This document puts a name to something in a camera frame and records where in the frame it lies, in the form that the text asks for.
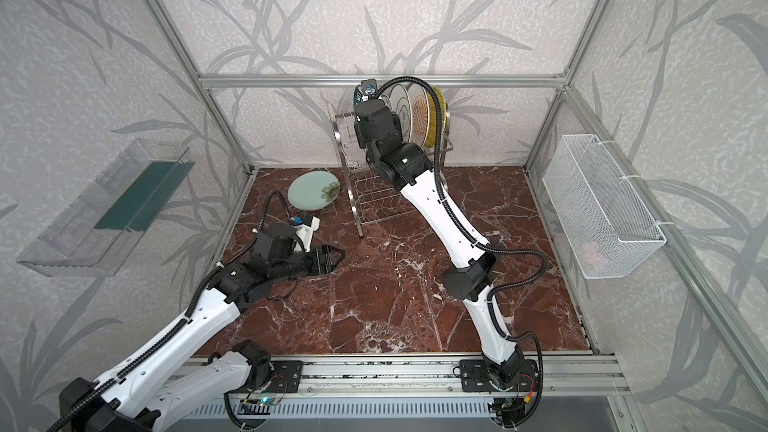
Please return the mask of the light green flower plate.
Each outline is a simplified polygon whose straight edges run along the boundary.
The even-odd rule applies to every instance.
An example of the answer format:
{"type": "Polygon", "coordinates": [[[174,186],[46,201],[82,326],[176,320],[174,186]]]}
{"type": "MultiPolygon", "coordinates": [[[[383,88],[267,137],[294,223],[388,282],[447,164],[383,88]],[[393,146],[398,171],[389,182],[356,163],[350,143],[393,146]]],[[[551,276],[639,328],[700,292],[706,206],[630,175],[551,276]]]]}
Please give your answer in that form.
{"type": "Polygon", "coordinates": [[[296,209],[317,211],[332,204],[339,196],[341,183],[330,172],[316,170],[295,179],[288,189],[288,201],[296,209]]]}

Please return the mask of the white plate green rim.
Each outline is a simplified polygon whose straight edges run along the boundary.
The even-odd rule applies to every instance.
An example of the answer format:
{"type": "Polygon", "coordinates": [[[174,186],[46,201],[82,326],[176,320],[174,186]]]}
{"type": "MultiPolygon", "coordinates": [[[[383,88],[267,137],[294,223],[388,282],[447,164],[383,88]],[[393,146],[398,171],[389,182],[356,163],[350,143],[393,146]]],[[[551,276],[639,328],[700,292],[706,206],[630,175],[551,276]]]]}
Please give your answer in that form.
{"type": "Polygon", "coordinates": [[[375,79],[362,80],[354,89],[353,107],[357,107],[361,102],[372,98],[377,91],[377,81],[375,79]]]}

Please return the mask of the large orange sun plate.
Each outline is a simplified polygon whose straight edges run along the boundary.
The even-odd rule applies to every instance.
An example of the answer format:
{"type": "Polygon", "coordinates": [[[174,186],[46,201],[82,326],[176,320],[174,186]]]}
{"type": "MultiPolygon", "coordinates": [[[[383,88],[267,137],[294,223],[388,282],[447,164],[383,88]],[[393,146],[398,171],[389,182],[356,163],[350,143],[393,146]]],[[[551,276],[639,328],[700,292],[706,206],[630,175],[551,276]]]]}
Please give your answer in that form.
{"type": "Polygon", "coordinates": [[[422,86],[413,83],[408,87],[408,97],[411,105],[410,141],[424,147],[430,128],[428,94],[422,86]]]}

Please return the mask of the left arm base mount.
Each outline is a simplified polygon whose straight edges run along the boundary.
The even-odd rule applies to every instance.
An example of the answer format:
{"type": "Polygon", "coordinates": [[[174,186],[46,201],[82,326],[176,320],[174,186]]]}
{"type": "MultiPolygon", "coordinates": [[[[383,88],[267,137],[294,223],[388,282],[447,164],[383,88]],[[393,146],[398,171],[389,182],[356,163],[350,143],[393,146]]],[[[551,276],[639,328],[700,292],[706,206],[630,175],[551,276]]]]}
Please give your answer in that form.
{"type": "Polygon", "coordinates": [[[247,366],[245,379],[228,393],[294,394],[298,392],[304,363],[300,360],[278,360],[247,366]]]}

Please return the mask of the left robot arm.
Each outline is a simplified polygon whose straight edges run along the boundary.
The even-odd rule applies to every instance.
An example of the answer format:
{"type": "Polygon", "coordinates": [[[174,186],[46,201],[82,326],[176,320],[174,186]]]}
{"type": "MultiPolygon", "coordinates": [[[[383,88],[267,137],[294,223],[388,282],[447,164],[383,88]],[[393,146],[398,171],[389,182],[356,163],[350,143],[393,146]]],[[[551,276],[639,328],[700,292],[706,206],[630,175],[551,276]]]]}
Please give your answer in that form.
{"type": "Polygon", "coordinates": [[[344,250],[313,245],[318,223],[278,223],[216,266],[187,308],[124,361],[88,381],[77,378],[59,395],[53,431],[164,431],[213,397],[270,380],[270,356],[250,341],[183,379],[177,371],[220,330],[267,297],[281,282],[329,274],[344,250]]]}

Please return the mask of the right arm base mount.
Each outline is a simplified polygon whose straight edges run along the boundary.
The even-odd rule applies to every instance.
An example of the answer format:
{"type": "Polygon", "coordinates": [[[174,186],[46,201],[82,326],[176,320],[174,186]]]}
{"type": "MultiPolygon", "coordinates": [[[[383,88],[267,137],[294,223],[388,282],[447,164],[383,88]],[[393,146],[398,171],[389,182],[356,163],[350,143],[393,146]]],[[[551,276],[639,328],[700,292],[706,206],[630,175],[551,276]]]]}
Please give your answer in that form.
{"type": "Polygon", "coordinates": [[[508,386],[498,388],[491,381],[491,376],[483,359],[463,359],[452,369],[452,374],[461,382],[463,392],[513,393],[531,395],[539,391],[540,372],[538,363],[526,359],[520,371],[512,378],[508,386]]]}

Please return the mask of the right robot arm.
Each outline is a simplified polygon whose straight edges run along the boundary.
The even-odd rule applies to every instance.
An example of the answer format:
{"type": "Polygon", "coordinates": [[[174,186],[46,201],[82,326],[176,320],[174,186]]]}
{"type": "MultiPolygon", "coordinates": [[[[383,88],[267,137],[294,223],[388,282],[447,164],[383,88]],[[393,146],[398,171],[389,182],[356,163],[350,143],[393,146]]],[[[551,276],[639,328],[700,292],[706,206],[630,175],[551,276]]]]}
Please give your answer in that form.
{"type": "Polygon", "coordinates": [[[497,257],[483,248],[489,242],[458,210],[452,220],[446,210],[455,203],[447,195],[428,155],[402,139],[399,117],[381,99],[354,107],[358,145],[370,169],[399,191],[425,218],[446,248],[451,266],[442,277],[444,288],[462,301],[481,341],[489,381],[508,390],[524,364],[517,342],[509,337],[498,302],[491,295],[491,272],[497,257]]]}

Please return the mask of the yellow green striped plate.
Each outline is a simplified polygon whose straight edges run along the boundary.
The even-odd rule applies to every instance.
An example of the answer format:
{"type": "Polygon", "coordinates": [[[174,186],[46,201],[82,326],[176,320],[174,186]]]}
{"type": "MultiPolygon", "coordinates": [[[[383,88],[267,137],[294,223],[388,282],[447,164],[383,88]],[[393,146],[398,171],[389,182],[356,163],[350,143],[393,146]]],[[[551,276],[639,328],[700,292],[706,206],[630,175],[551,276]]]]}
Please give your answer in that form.
{"type": "Polygon", "coordinates": [[[445,102],[444,95],[442,91],[436,87],[433,86],[432,89],[435,92],[435,96],[438,99],[439,104],[436,104],[432,95],[427,92],[426,98],[428,100],[428,106],[429,106],[429,113],[430,113],[430,122],[429,122],[429,129],[427,133],[427,137],[425,140],[425,147],[429,150],[433,149],[436,144],[437,139],[437,117],[441,117],[441,124],[442,124],[442,132],[445,131],[446,127],[446,118],[447,118],[447,105],[445,102]]]}

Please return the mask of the white plate green emblem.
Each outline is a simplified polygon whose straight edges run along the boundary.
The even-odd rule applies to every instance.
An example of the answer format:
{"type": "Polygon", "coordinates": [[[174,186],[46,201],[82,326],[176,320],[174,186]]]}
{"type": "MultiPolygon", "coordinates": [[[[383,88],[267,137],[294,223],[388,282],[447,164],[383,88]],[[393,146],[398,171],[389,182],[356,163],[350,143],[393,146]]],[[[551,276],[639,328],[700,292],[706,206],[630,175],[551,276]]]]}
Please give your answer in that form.
{"type": "Polygon", "coordinates": [[[404,142],[411,141],[412,114],[408,90],[403,83],[395,84],[389,93],[392,112],[398,117],[404,142]]]}

